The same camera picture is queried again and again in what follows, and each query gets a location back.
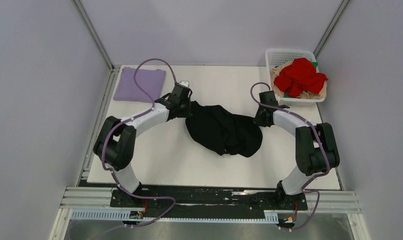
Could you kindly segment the black t shirt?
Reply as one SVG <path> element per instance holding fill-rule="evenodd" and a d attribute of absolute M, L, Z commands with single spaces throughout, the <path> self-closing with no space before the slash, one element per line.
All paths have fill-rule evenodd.
<path fill-rule="evenodd" d="M 191 117 L 185 119 L 190 137 L 216 154 L 249 158 L 261 147 L 263 134 L 254 118 L 234 114 L 221 105 L 191 102 Z"/>

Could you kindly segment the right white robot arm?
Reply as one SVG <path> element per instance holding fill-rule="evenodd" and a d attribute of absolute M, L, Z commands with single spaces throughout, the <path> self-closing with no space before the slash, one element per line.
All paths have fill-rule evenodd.
<path fill-rule="evenodd" d="M 277 206 L 287 209 L 294 204 L 295 195 L 302 193 L 313 180 L 340 165 L 334 130 L 329 123 L 312 123 L 288 106 L 279 105 L 272 90 L 259 93 L 255 102 L 258 103 L 255 124 L 280 127 L 295 138 L 296 167 L 278 183 L 281 191 L 275 194 Z"/>

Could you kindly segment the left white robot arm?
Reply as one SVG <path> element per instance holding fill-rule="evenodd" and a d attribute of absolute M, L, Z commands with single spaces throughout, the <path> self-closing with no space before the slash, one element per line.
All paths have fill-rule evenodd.
<path fill-rule="evenodd" d="M 131 166 L 137 137 L 159 124 L 190 117 L 191 95 L 189 82 L 181 81 L 175 83 L 172 92 L 155 100 L 150 109 L 126 119 L 109 116 L 104 121 L 93 152 L 124 192 L 123 200 L 129 206 L 136 207 L 143 200 L 143 193 L 138 190 L 140 181 Z"/>

